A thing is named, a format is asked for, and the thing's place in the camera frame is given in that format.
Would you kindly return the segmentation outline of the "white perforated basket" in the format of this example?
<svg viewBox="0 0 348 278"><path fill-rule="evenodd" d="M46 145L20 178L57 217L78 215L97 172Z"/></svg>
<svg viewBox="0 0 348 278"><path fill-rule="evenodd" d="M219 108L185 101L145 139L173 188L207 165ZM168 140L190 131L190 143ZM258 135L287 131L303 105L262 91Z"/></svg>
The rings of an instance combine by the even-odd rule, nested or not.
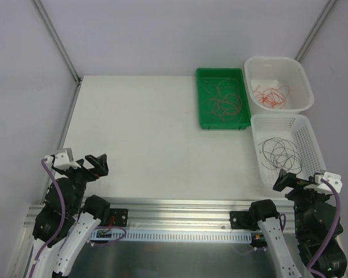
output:
<svg viewBox="0 0 348 278"><path fill-rule="evenodd" d="M273 187L281 169L304 180L326 169L304 115L257 114L251 117L251 128L260 178L266 187Z"/></svg>

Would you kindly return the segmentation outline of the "aluminium rail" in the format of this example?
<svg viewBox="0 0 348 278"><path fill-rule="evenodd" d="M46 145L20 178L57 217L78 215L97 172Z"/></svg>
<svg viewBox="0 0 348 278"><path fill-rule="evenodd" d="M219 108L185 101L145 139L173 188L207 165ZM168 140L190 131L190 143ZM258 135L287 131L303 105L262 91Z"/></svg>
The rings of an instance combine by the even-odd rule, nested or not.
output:
<svg viewBox="0 0 348 278"><path fill-rule="evenodd" d="M159 200L107 197L128 209L127 228L151 231L229 231L230 212L247 211L250 200Z"/></svg>

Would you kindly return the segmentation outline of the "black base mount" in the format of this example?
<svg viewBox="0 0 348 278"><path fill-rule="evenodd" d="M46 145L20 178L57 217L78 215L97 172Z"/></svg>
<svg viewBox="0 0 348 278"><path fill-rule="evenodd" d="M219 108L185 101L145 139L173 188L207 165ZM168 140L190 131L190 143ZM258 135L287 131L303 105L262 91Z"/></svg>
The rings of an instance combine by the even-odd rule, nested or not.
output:
<svg viewBox="0 0 348 278"><path fill-rule="evenodd" d="M254 221L248 211L231 211L230 226L231 229L255 230Z"/></svg>
<svg viewBox="0 0 348 278"><path fill-rule="evenodd" d="M109 224L112 227L127 227L128 224L128 213L127 208L111 208L109 216Z"/></svg>

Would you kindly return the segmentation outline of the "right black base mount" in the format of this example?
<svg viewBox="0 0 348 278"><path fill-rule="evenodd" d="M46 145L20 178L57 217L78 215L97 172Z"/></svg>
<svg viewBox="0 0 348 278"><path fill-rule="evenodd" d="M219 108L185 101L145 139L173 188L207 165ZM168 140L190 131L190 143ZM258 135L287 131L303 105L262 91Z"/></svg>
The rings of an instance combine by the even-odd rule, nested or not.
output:
<svg viewBox="0 0 348 278"><path fill-rule="evenodd" d="M231 229L255 230L254 221L248 211L231 211L230 226Z"/></svg>

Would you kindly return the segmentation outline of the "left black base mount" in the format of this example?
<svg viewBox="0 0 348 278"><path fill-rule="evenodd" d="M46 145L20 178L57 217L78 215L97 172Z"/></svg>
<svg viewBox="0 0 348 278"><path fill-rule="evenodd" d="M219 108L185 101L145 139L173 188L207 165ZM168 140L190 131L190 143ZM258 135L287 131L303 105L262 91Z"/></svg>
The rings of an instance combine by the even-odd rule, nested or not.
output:
<svg viewBox="0 0 348 278"><path fill-rule="evenodd" d="M128 213L127 208L111 208L109 216L109 224L112 227L127 227L128 224Z"/></svg>

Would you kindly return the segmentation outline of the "right aluminium corner post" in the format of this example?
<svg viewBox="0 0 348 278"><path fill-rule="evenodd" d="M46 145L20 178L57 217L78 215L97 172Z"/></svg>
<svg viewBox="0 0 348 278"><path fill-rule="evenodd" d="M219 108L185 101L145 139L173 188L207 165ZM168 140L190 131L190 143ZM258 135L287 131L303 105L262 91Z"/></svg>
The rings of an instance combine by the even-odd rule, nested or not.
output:
<svg viewBox="0 0 348 278"><path fill-rule="evenodd" d="M322 11L320 11L318 17L316 18L313 26L311 27L309 33L305 37L301 47L299 48L297 54L295 55L295 60L302 62L310 46L314 42L315 38L319 34L320 30L324 26L325 22L328 20L331 13L334 11L335 6L339 3L339 0L328 0L326 1Z"/></svg>

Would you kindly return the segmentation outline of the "green plastic tray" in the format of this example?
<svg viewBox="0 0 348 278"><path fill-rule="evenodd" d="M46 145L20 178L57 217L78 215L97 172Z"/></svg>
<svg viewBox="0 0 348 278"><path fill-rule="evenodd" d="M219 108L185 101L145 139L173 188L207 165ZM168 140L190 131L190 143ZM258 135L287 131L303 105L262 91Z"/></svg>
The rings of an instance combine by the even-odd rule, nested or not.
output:
<svg viewBox="0 0 348 278"><path fill-rule="evenodd" d="M204 130L245 130L251 112L240 68L196 70L198 118Z"/></svg>

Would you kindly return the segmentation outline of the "aluminium corner post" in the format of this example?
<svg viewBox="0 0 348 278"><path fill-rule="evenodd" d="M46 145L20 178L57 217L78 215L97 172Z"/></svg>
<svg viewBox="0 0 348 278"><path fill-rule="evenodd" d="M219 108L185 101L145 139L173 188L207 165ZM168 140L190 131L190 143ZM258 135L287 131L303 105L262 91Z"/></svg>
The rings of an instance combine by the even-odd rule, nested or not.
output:
<svg viewBox="0 0 348 278"><path fill-rule="evenodd" d="M34 5L35 10L39 14L39 18L43 22L45 29L47 30L51 40L55 44L57 51L59 52L63 62L65 63L69 73L71 74L73 80L78 85L81 83L81 77L77 73L77 70L75 69L75 66L73 65L73 62L71 61L66 48L64 47L64 44L59 37L54 24L52 23L52 20L50 19L50 16L48 15L48 12L46 11L42 1L40 0L32 0L31 3Z"/></svg>
<svg viewBox="0 0 348 278"><path fill-rule="evenodd" d="M324 26L325 22L328 20L331 13L334 11L335 6L339 3L339 0L328 0L326 1L322 11L320 11L318 17L316 18L313 26L311 27L309 33L305 37L301 47L299 48L297 54L295 55L295 60L302 62L310 46L314 42L315 38L319 34L320 30Z"/></svg>

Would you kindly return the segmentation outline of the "left aluminium corner post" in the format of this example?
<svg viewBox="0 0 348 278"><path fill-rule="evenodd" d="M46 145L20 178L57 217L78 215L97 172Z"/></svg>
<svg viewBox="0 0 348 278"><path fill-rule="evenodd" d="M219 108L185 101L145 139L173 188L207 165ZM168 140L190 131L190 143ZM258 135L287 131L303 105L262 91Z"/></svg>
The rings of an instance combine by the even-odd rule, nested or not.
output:
<svg viewBox="0 0 348 278"><path fill-rule="evenodd" d="M81 83L81 77L77 73L77 70L75 69L75 66L73 65L73 62L71 61L66 48L64 47L64 44L59 37L54 24L52 23L52 20L50 19L50 16L48 15L48 12L46 11L42 1L40 0L32 0L31 3L34 5L35 10L39 14L39 18L43 22L45 29L47 30L51 40L55 44L57 51L59 52L63 62L65 63L69 73L71 74L73 80L78 85Z"/></svg>

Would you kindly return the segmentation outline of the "white plastic tub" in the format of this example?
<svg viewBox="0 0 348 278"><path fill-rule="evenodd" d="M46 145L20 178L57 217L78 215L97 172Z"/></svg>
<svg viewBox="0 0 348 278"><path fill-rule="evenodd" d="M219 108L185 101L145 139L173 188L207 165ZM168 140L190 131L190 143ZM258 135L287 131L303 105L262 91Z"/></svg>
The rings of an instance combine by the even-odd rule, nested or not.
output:
<svg viewBox="0 0 348 278"><path fill-rule="evenodd" d="M244 64L251 113L293 113L308 110L314 103L302 65L287 57L251 57Z"/></svg>

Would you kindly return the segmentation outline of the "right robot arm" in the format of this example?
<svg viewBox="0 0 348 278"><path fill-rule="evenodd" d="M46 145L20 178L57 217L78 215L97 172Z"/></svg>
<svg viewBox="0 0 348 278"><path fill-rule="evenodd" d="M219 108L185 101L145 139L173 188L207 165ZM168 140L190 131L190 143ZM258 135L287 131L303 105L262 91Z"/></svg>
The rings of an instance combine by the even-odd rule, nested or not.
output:
<svg viewBox="0 0 348 278"><path fill-rule="evenodd" d="M285 188L291 189L285 197L293 202L295 237L307 271L314 277L343 277L347 259L336 239L343 232L339 197L341 176L323 171L303 180L282 169L273 189L281 192ZM282 238L280 218L272 200L251 203L249 223L252 229L262 231L277 277L301 277Z"/></svg>

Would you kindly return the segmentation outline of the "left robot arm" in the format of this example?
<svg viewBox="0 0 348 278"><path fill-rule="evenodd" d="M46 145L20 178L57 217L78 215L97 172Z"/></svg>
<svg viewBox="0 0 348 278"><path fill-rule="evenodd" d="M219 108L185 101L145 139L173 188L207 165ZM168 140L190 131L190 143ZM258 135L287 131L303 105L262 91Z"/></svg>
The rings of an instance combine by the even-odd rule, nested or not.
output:
<svg viewBox="0 0 348 278"><path fill-rule="evenodd" d="M74 160L70 149L62 149L44 157L41 165L52 182L35 218L26 276L68 277L90 234L110 219L108 201L84 197L87 183L108 175L107 155Z"/></svg>

